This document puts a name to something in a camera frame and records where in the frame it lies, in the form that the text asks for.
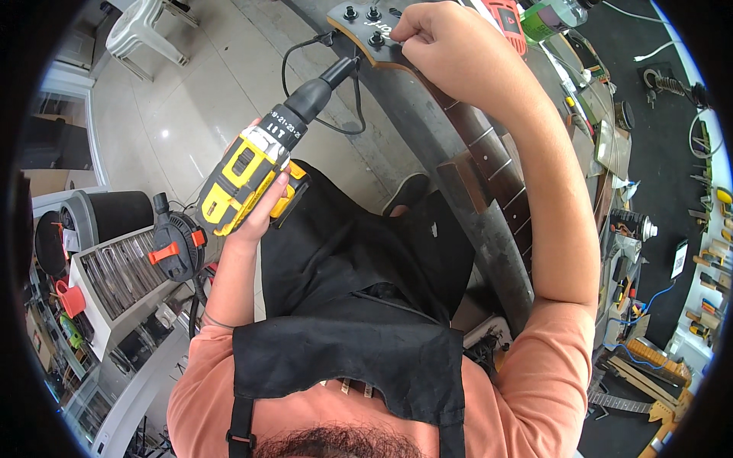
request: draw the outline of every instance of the black shoe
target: black shoe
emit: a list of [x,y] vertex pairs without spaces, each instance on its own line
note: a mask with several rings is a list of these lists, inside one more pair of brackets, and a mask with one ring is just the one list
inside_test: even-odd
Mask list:
[[397,205],[412,207],[425,197],[430,187],[430,178],[426,174],[417,172],[408,175],[400,184],[397,193],[382,209],[382,216],[389,216]]

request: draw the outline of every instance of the green bottle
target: green bottle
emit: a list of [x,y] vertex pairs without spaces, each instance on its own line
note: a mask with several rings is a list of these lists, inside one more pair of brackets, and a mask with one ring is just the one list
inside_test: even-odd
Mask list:
[[588,20],[588,10],[600,0],[542,0],[527,9],[522,19],[524,34],[538,42],[574,29]]

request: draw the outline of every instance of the apron strap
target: apron strap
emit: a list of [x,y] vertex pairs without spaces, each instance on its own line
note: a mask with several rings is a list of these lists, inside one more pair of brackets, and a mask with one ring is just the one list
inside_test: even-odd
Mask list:
[[232,406],[232,424],[226,432],[229,443],[229,458],[250,458],[257,444],[252,434],[254,399],[235,396]]
[[438,439],[440,440],[440,458],[465,457],[462,421],[438,426]]

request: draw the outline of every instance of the person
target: person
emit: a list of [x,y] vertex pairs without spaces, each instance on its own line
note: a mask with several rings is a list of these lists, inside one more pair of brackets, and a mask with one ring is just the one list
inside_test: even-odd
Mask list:
[[[303,163],[313,186],[283,227],[268,230],[268,213],[285,174],[225,242],[170,397],[177,456],[572,456],[587,408],[600,250],[565,127],[475,11],[414,4],[391,38],[438,88],[496,118],[516,142],[534,238],[526,327],[492,383],[449,328],[474,253],[440,194],[425,196],[425,177],[412,177],[385,215],[373,215]],[[255,323],[260,240],[267,319]]]

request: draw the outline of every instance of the plastic chair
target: plastic chair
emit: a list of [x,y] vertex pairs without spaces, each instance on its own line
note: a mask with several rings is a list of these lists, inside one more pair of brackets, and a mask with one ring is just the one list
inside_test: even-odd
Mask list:
[[184,56],[175,46],[154,30],[153,27],[158,22],[163,10],[168,10],[173,16],[186,22],[191,27],[199,26],[198,19],[168,0],[137,0],[114,23],[109,36],[107,36],[106,47],[109,53],[134,73],[140,81],[147,79],[152,82],[152,76],[135,65],[128,56],[141,43],[148,45],[181,67],[186,65],[189,60],[187,56]]

